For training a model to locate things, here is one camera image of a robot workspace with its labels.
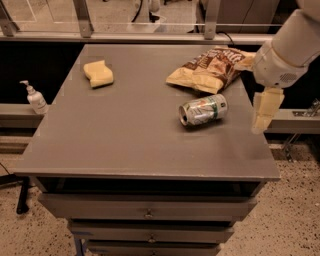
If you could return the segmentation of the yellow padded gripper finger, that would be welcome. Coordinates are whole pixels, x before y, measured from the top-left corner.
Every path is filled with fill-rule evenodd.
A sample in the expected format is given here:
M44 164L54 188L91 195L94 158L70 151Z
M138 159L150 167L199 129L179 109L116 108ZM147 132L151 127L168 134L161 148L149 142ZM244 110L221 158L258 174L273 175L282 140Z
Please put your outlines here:
M267 130L283 100L284 93L281 88L265 87L263 92L254 94L254 114L251 126L254 134L261 134Z
M234 64L234 69L238 71L252 71L256 54L254 52L240 51L238 55L241 59Z

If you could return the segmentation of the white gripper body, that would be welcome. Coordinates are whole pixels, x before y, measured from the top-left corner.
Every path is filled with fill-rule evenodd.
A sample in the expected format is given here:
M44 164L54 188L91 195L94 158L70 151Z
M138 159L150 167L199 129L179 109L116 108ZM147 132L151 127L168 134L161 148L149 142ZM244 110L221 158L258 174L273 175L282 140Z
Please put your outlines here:
M295 67L274 51L270 41L265 42L257 51L253 60L255 81L265 87L288 88L308 70L307 67Z

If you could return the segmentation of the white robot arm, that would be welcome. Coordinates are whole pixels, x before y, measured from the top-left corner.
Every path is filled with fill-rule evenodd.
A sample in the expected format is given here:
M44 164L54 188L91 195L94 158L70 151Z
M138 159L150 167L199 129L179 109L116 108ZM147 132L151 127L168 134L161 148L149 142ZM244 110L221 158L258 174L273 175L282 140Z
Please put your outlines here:
M320 0L296 0L299 6L283 26L253 55L235 65L238 71L251 71L264 86L253 97L251 131L267 130L284 100L284 88L291 87L320 55Z

